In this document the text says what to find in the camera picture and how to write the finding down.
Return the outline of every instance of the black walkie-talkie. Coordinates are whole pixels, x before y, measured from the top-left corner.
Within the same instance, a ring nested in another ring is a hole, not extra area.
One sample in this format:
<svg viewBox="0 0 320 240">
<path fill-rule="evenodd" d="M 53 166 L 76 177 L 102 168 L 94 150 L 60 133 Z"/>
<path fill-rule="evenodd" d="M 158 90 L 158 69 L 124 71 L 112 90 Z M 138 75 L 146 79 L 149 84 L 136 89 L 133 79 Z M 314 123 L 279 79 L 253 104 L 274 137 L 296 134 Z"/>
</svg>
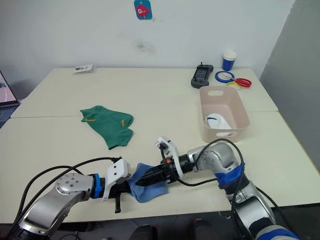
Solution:
<svg viewBox="0 0 320 240">
<path fill-rule="evenodd" d="M 193 78 L 191 79 L 191 86 L 199 89 L 203 86 L 209 85 L 209 74 L 214 70 L 212 65 L 203 65 L 202 62 L 196 67 Z"/>
</svg>

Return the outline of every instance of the blue cup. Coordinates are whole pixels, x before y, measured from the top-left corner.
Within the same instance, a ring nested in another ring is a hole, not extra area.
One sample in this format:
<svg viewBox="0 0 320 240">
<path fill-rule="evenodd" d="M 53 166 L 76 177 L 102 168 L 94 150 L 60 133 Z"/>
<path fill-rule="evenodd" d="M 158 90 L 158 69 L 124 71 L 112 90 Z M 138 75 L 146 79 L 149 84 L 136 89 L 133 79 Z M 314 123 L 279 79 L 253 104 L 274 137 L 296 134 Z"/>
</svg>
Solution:
<svg viewBox="0 0 320 240">
<path fill-rule="evenodd" d="M 234 51 L 225 51 L 223 53 L 222 69 L 224 71 L 230 71 L 234 66 L 237 56 L 238 54 Z"/>
</svg>

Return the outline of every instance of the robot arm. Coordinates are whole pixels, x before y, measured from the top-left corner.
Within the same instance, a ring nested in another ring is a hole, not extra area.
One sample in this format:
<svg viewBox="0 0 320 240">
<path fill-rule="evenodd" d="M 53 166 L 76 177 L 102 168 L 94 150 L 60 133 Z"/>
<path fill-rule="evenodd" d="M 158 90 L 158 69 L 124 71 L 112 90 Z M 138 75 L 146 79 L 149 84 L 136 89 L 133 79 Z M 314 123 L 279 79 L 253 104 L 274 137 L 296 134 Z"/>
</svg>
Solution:
<svg viewBox="0 0 320 240">
<path fill-rule="evenodd" d="M 203 146 L 189 150 L 184 155 L 179 155 L 177 147 L 165 137 L 160 137 L 156 146 L 161 148 L 164 154 L 172 156 L 163 159 L 160 165 L 149 169 L 136 183 L 137 185 L 149 186 L 163 181 L 172 183 L 177 180 L 177 177 L 183 179 L 186 173 L 209 169 L 218 178 L 219 188 L 225 191 L 230 203 L 235 199 L 234 209 L 238 221 L 251 239 L 267 240 L 274 237 L 277 240 L 299 239 L 293 232 L 276 225 L 272 210 L 245 175 L 242 176 L 240 188 L 237 191 L 244 166 L 238 164 L 232 149 L 227 144 L 219 143 L 210 146 L 200 157 Z M 71 207 L 89 198 L 102 198 L 102 201 L 115 198 L 115 213 L 119 213 L 121 193 L 131 192 L 126 181 L 130 177 L 128 169 L 129 164 L 120 159 L 114 162 L 101 178 L 97 173 L 64 175 L 56 181 L 50 192 L 39 198 L 26 211 L 7 239 L 49 239 L 66 218 Z"/>
<path fill-rule="evenodd" d="M 244 166 L 238 163 L 229 145 L 218 143 L 208 147 L 197 162 L 204 146 L 189 150 L 187 154 L 181 156 L 176 146 L 165 137 L 160 137 L 156 146 L 162 148 L 166 155 L 172 156 L 165 159 L 167 164 L 162 160 L 160 165 L 148 170 L 137 185 L 149 186 L 162 181 L 175 182 L 176 178 L 172 176 L 172 172 L 182 179 L 188 172 L 211 170 L 218 178 L 219 188 L 225 191 L 226 198 L 232 203 Z M 237 220 L 251 239 L 261 240 L 273 237 L 279 237 L 277 239 L 282 240 L 299 239 L 293 232 L 276 225 L 271 208 L 245 174 L 243 174 L 239 191 L 236 192 L 234 209 Z"/>
<path fill-rule="evenodd" d="M 55 182 L 51 191 L 39 198 L 25 213 L 8 239 L 49 239 L 58 229 L 73 205 L 90 198 L 102 201 L 115 198 L 119 213 L 121 193 L 130 193 L 127 179 L 129 164 L 120 159 L 107 169 L 104 177 L 97 173 L 68 173 Z"/>
</svg>

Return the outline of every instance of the red scissors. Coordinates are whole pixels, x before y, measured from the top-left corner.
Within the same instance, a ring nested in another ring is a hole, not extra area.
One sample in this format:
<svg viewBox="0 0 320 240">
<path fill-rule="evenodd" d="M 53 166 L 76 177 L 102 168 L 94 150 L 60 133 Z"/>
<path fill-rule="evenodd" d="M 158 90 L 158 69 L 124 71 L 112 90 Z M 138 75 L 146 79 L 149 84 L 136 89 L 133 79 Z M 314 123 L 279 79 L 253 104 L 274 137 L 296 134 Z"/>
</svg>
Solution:
<svg viewBox="0 0 320 240">
<path fill-rule="evenodd" d="M 236 78 L 234 81 L 244 88 L 250 88 L 250 86 L 252 84 L 252 82 L 250 80 L 245 79 L 245 78 Z"/>
</svg>

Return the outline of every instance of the wall stain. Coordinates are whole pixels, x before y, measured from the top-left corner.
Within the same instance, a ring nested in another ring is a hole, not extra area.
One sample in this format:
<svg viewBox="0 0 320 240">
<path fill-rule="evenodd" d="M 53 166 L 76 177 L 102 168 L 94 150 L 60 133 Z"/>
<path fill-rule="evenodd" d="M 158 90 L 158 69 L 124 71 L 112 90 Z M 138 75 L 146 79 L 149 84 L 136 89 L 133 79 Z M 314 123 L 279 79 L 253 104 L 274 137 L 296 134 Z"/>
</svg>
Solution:
<svg viewBox="0 0 320 240">
<path fill-rule="evenodd" d="M 147 56 L 153 56 L 156 54 L 156 48 L 150 42 L 137 40 L 134 43 L 134 47 L 139 54 L 144 54 Z"/>
</svg>

